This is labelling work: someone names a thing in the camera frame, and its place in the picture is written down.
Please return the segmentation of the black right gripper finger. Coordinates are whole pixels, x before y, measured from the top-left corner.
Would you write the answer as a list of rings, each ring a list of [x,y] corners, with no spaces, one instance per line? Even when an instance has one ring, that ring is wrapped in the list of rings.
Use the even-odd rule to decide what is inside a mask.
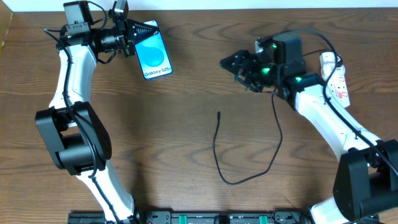
[[[242,84],[247,90],[250,90],[255,93],[260,93],[263,90],[262,85],[255,85],[250,79],[243,76],[235,76],[234,80]]]
[[[246,57],[249,55],[248,50],[239,50],[232,55],[221,59],[219,66],[229,72],[231,72],[234,75],[237,75],[240,71],[240,69],[244,69],[244,61],[246,60]]]

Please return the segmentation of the blue samsung galaxy phone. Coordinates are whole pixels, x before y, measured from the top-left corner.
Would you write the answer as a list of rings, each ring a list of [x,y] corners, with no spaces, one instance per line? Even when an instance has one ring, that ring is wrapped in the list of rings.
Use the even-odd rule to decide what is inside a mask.
[[[172,64],[160,31],[138,43],[135,49],[146,80],[173,73]]]

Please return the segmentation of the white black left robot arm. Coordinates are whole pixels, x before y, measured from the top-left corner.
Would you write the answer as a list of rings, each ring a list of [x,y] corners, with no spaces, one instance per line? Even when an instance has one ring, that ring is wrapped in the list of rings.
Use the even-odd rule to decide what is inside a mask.
[[[107,130],[91,106],[93,73],[99,54],[134,54],[136,45],[159,33],[156,26],[129,19],[126,1],[117,0],[102,19],[91,16],[89,1],[64,4],[67,23],[46,29],[60,57],[57,89],[35,123],[58,169],[81,180],[101,205],[100,212],[71,212],[68,223],[147,223],[111,162]]]

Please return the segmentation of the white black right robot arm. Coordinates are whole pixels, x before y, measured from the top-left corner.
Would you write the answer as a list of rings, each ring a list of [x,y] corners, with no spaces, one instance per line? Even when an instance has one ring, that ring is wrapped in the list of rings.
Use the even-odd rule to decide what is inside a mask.
[[[320,73],[308,72],[297,29],[259,38],[256,51],[239,50],[221,68],[255,93],[286,101],[309,120],[338,160],[332,196],[313,205],[302,223],[371,223],[397,207],[397,141],[383,141],[347,112],[343,60],[322,51]]]

